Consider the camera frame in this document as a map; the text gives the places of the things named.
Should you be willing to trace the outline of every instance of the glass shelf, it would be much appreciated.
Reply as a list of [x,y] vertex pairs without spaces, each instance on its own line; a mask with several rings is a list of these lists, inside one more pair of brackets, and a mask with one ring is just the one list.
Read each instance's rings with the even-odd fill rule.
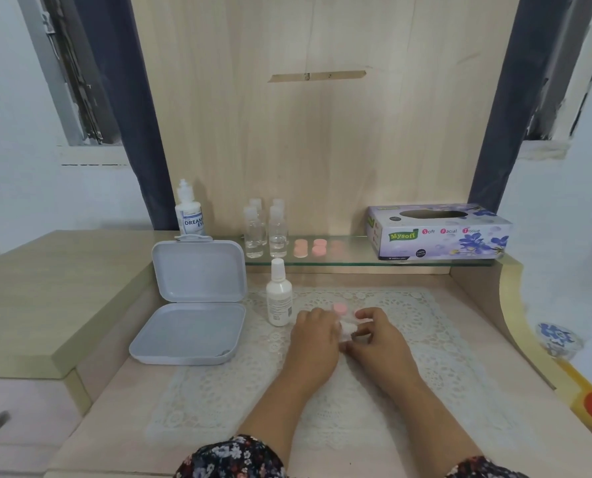
[[[311,248],[316,238],[327,240],[327,254],[322,257],[312,255]],[[221,238],[243,246],[242,238]],[[297,258],[293,255],[294,241],[307,240],[308,255]],[[269,245],[263,247],[263,256],[249,258],[245,256],[245,265],[268,266],[272,257],[269,256]],[[286,266],[491,266],[494,259],[472,260],[379,260],[366,236],[292,236],[287,247],[287,255],[283,257]]]

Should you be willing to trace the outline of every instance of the floral sleeve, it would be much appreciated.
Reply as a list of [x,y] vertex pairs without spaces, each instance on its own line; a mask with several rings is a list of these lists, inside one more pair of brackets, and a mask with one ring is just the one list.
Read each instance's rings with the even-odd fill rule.
[[446,478],[528,478],[528,476],[517,473],[502,466],[493,464],[484,456],[465,459],[446,475]]
[[209,444],[186,458],[174,478],[285,478],[283,462],[263,442],[246,435]]
[[[464,460],[445,478],[528,478],[483,456]],[[247,435],[209,444],[186,458],[174,478],[286,478],[283,462],[263,442]]]

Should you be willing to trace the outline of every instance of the person's left hand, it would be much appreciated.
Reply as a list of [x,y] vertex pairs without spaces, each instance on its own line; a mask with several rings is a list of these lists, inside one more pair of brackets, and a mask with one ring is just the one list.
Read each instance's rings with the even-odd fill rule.
[[310,397],[336,369],[340,331],[335,313],[321,308],[301,310],[292,329],[292,343],[281,376],[296,381]]

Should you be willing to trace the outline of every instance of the white lace mat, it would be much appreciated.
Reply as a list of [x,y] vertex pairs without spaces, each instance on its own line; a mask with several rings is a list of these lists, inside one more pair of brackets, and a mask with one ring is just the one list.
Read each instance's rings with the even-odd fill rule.
[[[510,409],[469,345],[426,289],[315,289],[294,292],[294,311],[379,306],[407,339],[420,373],[483,448],[533,445],[529,427]],[[231,436],[283,365],[291,325],[265,318],[265,292],[251,289],[236,356],[220,366],[180,367],[146,428],[146,438],[199,446]],[[393,403],[351,359],[341,356],[331,379],[308,402],[295,448],[383,447],[404,443]]]

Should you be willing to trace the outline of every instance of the mysoff logo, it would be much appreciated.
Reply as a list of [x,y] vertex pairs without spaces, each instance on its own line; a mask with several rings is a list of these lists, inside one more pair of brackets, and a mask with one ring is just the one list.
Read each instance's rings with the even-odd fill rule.
[[389,233],[389,241],[415,240],[416,238],[418,238],[418,228],[413,231],[398,231],[396,233]]

